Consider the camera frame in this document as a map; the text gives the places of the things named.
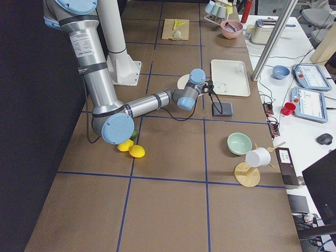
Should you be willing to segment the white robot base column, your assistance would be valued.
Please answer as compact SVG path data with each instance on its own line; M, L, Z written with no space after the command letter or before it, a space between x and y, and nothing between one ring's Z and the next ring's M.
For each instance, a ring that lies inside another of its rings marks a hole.
M136 86L142 63L127 52L117 0L101 0L97 14L108 49L107 65L112 83Z

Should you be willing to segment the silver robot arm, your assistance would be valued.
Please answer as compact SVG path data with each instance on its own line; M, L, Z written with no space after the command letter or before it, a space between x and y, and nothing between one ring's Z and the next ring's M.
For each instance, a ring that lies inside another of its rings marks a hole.
M201 69L191 71L183 89L123 103L115 85L136 85L141 63L127 52L117 1L44 1L45 24L69 35L78 71L93 102L92 128L106 142L121 144L134 131L134 118L171 102L191 110L206 81Z

